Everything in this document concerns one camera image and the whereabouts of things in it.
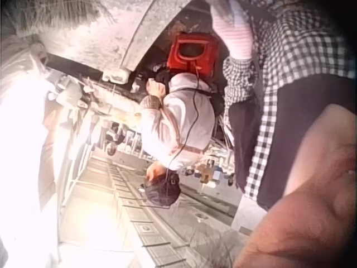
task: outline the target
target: cap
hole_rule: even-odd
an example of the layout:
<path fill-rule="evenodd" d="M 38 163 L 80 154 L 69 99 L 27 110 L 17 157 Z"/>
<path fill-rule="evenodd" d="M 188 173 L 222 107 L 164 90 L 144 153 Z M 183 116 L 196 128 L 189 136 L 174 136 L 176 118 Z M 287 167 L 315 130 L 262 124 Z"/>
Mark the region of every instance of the cap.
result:
<path fill-rule="evenodd" d="M 154 205 L 170 206 L 181 194 L 180 177 L 172 170 L 144 184 L 147 199 Z"/>

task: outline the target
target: checkered shirt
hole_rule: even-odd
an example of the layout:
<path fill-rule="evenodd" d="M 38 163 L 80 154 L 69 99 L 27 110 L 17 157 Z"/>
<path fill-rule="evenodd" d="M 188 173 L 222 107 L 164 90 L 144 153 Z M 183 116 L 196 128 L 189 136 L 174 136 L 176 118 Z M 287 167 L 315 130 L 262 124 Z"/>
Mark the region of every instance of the checkered shirt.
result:
<path fill-rule="evenodd" d="M 315 74 L 355 78 L 355 63 L 344 38 L 315 7 L 297 0 L 241 0 L 262 7 L 273 15 L 269 22 L 253 18 L 247 10 L 254 35 L 254 50 L 263 72 L 264 108 L 259 136 L 245 186 L 245 196 L 257 201 L 277 120 L 278 89 Z M 250 60 L 224 61 L 224 122 L 230 127 L 228 109 L 248 99 L 256 74 Z"/>

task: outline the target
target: hand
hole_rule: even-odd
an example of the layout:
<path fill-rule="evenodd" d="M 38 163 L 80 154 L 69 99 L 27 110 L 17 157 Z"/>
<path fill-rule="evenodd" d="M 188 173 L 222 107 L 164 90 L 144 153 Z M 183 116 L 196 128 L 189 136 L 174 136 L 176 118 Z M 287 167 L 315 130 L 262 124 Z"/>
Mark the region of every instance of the hand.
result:
<path fill-rule="evenodd" d="M 214 6 L 211 6 L 213 30 L 226 44 L 230 56 L 238 60 L 252 58 L 253 35 L 250 25 L 237 1 L 229 1 L 233 23 L 224 20 Z"/>
<path fill-rule="evenodd" d="M 148 82 L 146 83 L 146 91 L 150 95 L 157 96 L 160 100 L 164 99 L 166 95 L 165 85 L 156 82 L 152 78 L 149 78 Z"/>

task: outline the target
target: sleeve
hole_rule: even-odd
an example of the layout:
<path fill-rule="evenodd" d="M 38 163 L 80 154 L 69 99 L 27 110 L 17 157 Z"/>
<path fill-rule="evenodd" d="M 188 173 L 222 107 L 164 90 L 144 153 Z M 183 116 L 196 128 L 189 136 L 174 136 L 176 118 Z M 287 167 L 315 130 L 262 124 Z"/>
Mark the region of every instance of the sleeve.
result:
<path fill-rule="evenodd" d="M 141 136 L 144 150 L 158 160 L 164 159 L 176 145 L 176 135 L 170 127 L 170 123 L 162 117 L 161 111 L 156 109 L 144 109 L 141 116 Z"/>
<path fill-rule="evenodd" d="M 231 129 L 228 110 L 236 102 L 243 102 L 252 95 L 256 75 L 252 60 L 237 60 L 228 57 L 223 62 L 223 75 L 227 80 L 224 89 L 224 123 Z"/>
<path fill-rule="evenodd" d="M 157 96 L 154 95 L 148 95 L 145 98 L 142 99 L 140 102 L 140 107 L 144 109 L 155 109 L 159 110 L 161 106 L 161 101 Z"/>

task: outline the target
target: black and white checkered sleeve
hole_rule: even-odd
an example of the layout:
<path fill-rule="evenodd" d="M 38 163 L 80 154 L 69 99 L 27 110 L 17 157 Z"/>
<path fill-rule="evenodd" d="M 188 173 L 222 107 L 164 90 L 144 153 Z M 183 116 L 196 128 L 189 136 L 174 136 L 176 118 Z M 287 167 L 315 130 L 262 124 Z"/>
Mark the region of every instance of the black and white checkered sleeve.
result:
<path fill-rule="evenodd" d="M 224 89 L 224 123 L 231 129 L 228 109 L 236 102 L 247 100 L 252 94 L 254 69 L 252 60 L 237 60 L 228 57 L 223 62 L 223 75 L 227 80 Z"/>

